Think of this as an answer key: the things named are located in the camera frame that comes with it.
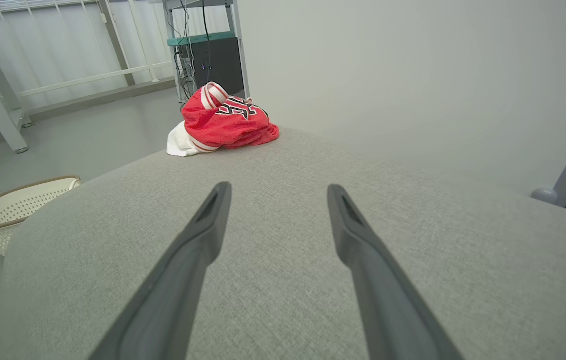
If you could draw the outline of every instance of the green board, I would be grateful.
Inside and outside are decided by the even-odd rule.
[[[209,39],[210,40],[220,40],[220,39],[229,39],[229,38],[233,38],[234,34],[231,31],[226,31],[226,32],[214,32],[212,34],[209,35]],[[179,45],[183,45],[183,44],[189,44],[190,42],[192,44],[194,43],[203,43],[207,41],[207,35],[195,35],[195,36],[190,36],[189,37],[189,41],[187,41],[187,38],[169,38],[167,39],[167,46],[179,46]]]

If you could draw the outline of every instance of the gray couch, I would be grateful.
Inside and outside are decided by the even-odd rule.
[[[160,152],[62,195],[14,235],[15,359],[84,359],[212,187],[233,186],[189,345],[197,359],[364,359],[326,187],[345,187],[467,359],[566,359],[566,210],[291,129],[190,158]]]

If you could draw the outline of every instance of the baseboard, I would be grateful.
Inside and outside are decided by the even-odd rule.
[[[58,104],[30,110],[27,113],[29,114],[29,119],[32,120],[32,123],[38,123],[39,121],[79,112],[81,110],[93,108],[94,106],[98,107],[99,105],[109,104],[114,101],[129,99],[130,97],[134,98],[135,96],[163,91],[174,87],[176,87],[176,82],[174,82],[174,79],[171,77],[159,80],[158,82],[145,82],[131,87],[127,86],[125,88],[114,89],[113,91],[105,91],[74,100],[59,102]]]

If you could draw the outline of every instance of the gray floor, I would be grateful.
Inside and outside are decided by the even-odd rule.
[[[0,137],[0,193],[63,175],[85,182],[165,149],[182,117],[175,89],[60,116],[23,129],[29,151]],[[2,257],[0,256],[0,280]]]

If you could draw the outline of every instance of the white plastic basket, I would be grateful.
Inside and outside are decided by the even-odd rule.
[[[46,203],[80,184],[78,176],[63,176],[0,194],[0,255],[5,256],[9,239],[20,223]]]

